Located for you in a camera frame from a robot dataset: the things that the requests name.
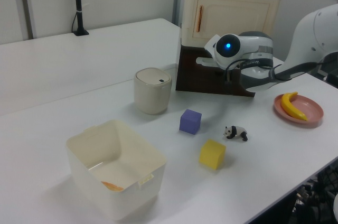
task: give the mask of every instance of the dark wooden base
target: dark wooden base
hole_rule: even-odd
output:
[[[179,70],[176,81],[177,91],[255,96],[255,93],[248,92],[240,86],[239,70],[232,70],[231,82],[227,82],[224,80],[224,70],[197,64],[196,58],[198,57],[210,58],[210,55],[204,48],[181,46]]]

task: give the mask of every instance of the purple cube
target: purple cube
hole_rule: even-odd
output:
[[[202,114],[187,109],[181,116],[180,130],[196,134],[200,129]]]

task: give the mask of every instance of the cabinet door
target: cabinet door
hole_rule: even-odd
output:
[[[212,38],[215,34],[240,34],[263,31],[269,4],[231,0],[198,0],[194,38]]]

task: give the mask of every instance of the blue light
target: blue light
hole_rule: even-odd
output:
[[[231,44],[227,43],[226,45],[224,45],[224,49],[230,50],[231,49]]]

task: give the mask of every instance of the cabinet handle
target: cabinet handle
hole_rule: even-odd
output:
[[[203,6],[200,6],[200,15],[199,15],[199,21],[197,22],[196,32],[199,32],[201,29],[202,13],[203,13]]]

